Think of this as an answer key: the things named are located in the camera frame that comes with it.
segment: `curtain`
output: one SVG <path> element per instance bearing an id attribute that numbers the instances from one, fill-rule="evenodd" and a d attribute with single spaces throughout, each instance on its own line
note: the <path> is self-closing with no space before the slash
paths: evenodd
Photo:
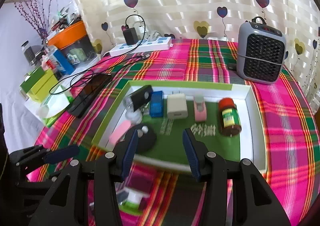
<path id="1" fill-rule="evenodd" d="M 320 105 L 318 64 L 320 11 L 313 0 L 76 0 L 88 35 L 102 52 L 123 43 L 125 19 L 140 14 L 148 35 L 158 31 L 173 38 L 204 38 L 237 42 L 244 21 L 262 16 L 286 35 L 285 65 L 298 81 L 315 112 Z M 143 33 L 141 19 L 129 27 Z"/>

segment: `portable heater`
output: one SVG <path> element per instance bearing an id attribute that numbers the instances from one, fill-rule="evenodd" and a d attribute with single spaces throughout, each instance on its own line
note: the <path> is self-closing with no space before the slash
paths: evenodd
<path id="1" fill-rule="evenodd" d="M 243 23 L 238 39 L 238 75 L 258 83 L 274 83 L 283 66 L 285 47 L 284 34 L 268 26 L 262 17 Z"/>

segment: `power strip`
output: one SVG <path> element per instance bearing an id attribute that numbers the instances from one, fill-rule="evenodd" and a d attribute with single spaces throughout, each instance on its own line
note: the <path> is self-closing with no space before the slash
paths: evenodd
<path id="1" fill-rule="evenodd" d="M 141 40 L 139 40 L 135 45 L 131 45 L 131 46 L 128 46 L 127 44 L 116 45 L 113 49 L 111 49 L 109 51 L 110 56 L 122 55 L 122 54 L 130 51 L 132 48 L 135 48 L 137 46 L 137 44 L 140 43 L 140 41 Z M 149 40 L 145 39 L 142 41 L 141 45 L 138 46 L 138 48 L 136 48 L 134 51 L 130 52 L 130 54 L 168 50 L 172 46 L 171 43 L 172 43 L 171 37 L 157 38 L 157 40 L 155 40 L 155 41 L 149 41 Z"/>

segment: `tablecloth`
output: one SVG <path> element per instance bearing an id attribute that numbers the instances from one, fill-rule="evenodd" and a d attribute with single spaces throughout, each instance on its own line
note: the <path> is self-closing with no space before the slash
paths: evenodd
<path id="1" fill-rule="evenodd" d="M 41 132 L 36 144 L 43 144 L 52 150 L 78 144 L 80 154 L 75 158 L 97 159 L 104 152 L 92 146 L 91 140 L 127 80 L 248 84 L 257 98 L 266 137 L 268 168 L 265 178 L 292 225 L 296 226 L 319 193 L 319 134 L 314 118 L 299 85 L 285 67 L 273 85 L 244 81 L 235 71 L 228 70 L 228 63 L 236 63 L 236 50 L 237 43 L 233 42 L 173 40 L 173 47 L 169 50 L 152 52 L 146 61 L 131 64 L 118 72 L 117 79 L 101 91 L 89 112 L 81 119 L 65 112 L 50 129 L 45 128 Z M 94 70 L 101 71 L 132 56 L 135 54 L 111 59 Z M 73 93 L 77 94 L 80 89 L 73 89 Z M 41 181 L 69 161 L 45 165 L 33 172 L 30 179 Z M 122 213 L 124 225 L 197 225 L 204 190 L 205 184 L 196 183 L 191 176 L 158 171 L 143 215 L 135 217 Z"/>

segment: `white wall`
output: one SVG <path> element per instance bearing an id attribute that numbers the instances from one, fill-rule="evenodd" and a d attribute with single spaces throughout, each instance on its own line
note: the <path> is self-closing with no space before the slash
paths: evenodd
<path id="1" fill-rule="evenodd" d="M 70 1 L 58 0 L 59 9 Z M 46 12 L 48 4 L 49 0 L 44 0 Z M 51 12 L 57 11 L 56 0 L 52 0 L 51 9 Z M 31 70 L 20 47 L 26 40 L 32 46 L 41 44 L 37 32 L 14 8 L 14 4 L 4 4 L 0 8 L 0 102 L 9 152 L 33 146 L 43 128 L 43 124 L 24 107 L 19 93 L 24 75 Z"/>

